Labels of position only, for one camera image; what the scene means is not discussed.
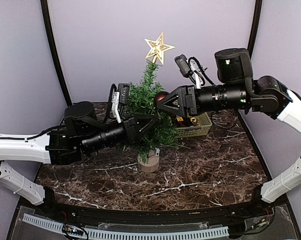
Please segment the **red bauble ornament back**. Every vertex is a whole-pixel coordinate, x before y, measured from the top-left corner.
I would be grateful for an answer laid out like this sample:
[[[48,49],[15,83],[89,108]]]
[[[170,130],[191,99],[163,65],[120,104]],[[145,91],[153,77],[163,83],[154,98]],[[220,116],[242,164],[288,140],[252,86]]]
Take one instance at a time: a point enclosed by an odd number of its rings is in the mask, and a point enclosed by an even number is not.
[[[157,104],[162,101],[169,93],[167,91],[160,91],[154,97],[154,103]]]

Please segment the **small green christmas tree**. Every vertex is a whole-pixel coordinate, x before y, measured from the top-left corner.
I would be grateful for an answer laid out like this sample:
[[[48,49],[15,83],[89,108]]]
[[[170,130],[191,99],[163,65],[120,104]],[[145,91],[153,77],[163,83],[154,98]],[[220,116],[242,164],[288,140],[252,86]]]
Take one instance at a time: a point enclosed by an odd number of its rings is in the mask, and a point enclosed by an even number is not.
[[[156,80],[159,66],[151,61],[146,62],[139,83],[130,83],[129,98],[126,112],[130,114],[154,115],[157,122],[137,143],[136,148],[142,162],[147,163],[149,152],[160,146],[175,148],[177,146],[177,127],[173,124],[168,112],[160,110],[155,105],[155,96],[164,88]]]

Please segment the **green plastic basket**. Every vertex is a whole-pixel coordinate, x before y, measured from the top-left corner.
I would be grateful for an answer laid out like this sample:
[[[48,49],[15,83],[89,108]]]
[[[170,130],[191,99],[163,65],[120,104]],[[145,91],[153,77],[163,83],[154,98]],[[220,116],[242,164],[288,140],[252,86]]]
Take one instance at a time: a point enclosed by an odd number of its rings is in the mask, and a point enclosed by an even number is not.
[[[195,118],[195,125],[180,126],[176,129],[176,138],[200,137],[209,133],[213,124],[208,114],[205,112]]]

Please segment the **gold star tree topper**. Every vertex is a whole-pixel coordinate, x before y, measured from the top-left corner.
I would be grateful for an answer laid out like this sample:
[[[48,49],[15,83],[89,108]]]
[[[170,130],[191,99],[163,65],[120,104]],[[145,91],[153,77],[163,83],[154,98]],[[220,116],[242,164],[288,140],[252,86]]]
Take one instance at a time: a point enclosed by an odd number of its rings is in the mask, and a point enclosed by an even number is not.
[[[151,62],[156,64],[159,61],[162,65],[165,64],[165,52],[172,50],[175,46],[165,43],[165,35],[162,31],[156,40],[144,39],[149,46],[149,51],[145,59],[152,58]]]

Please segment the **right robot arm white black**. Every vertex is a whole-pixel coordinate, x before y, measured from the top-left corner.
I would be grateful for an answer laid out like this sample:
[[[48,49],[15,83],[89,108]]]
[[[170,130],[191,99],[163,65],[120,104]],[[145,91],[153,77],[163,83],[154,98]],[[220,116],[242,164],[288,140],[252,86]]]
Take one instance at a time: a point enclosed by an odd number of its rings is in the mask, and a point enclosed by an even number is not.
[[[301,134],[301,97],[272,76],[253,79],[249,51],[229,48],[214,54],[220,85],[184,85],[171,93],[156,94],[158,109],[180,117],[198,116],[205,112],[244,110],[245,114],[261,112]],[[301,184],[301,155],[296,162],[276,178],[259,185],[245,212],[256,217],[265,203],[276,199]]]

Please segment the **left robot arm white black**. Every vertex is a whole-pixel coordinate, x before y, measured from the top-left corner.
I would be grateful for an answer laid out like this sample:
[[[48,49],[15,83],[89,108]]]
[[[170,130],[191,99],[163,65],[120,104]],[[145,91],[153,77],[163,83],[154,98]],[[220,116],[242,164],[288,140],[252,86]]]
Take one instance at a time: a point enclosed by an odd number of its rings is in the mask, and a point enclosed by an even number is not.
[[[14,170],[8,161],[71,165],[101,149],[120,143],[133,145],[153,127],[155,115],[133,114],[109,123],[98,121],[93,103],[82,101],[64,111],[64,123],[37,135],[0,134],[0,184],[40,206],[50,218],[61,214],[52,189],[36,184]]]

